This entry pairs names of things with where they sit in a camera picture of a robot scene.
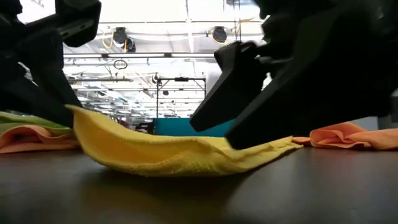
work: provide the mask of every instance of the orange towel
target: orange towel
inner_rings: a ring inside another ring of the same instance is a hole
[[[293,141],[323,148],[398,149],[398,129],[367,131],[353,123],[345,122],[313,130],[309,138],[295,137]]]
[[[36,125],[8,129],[0,136],[0,154],[24,151],[74,149],[79,146],[74,134],[54,136]]]

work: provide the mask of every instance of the black machine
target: black machine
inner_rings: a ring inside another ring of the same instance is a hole
[[[101,3],[55,0],[55,11],[23,24],[19,0],[0,0],[0,107],[72,127],[73,114],[63,105],[81,103],[62,71],[63,42],[79,47],[94,39]],[[25,78],[26,67],[36,85]]]
[[[235,119],[235,149],[384,116],[398,87],[398,0],[256,0],[264,40],[215,52],[223,73],[191,118],[196,131]],[[266,74],[272,81],[262,90]]]

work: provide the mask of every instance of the cloth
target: cloth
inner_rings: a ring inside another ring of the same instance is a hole
[[[353,123],[345,122],[313,130],[309,138],[294,138],[294,142],[327,148],[397,149],[398,129],[367,131]]]
[[[76,149],[78,146],[73,133],[54,136],[49,130],[36,125],[16,126],[0,136],[0,154]]]
[[[0,154],[78,149],[73,130],[35,116],[0,112]]]
[[[54,129],[69,129],[60,124],[56,124],[51,121],[47,121],[46,119],[39,118],[36,116],[19,116],[16,114],[10,114],[6,112],[0,112],[0,124],[4,123],[23,123],[23,124],[34,124],[38,126],[43,126],[46,128],[54,128]]]
[[[301,145],[292,137],[237,151],[225,138],[152,136],[105,115],[68,105],[84,152],[115,170],[143,176],[219,176],[241,173]]]

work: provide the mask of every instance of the teal partition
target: teal partition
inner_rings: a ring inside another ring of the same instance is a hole
[[[189,118],[157,118],[155,134],[166,136],[211,136],[224,137],[233,121],[215,126],[206,131],[196,132],[189,123]]]

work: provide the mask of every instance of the green towel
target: green towel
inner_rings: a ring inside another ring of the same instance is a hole
[[[43,118],[38,118],[36,116],[19,116],[6,112],[0,112],[0,134],[4,133],[8,129],[27,124],[41,126],[50,131],[54,136],[61,136],[73,132],[73,130],[70,128],[47,121]]]

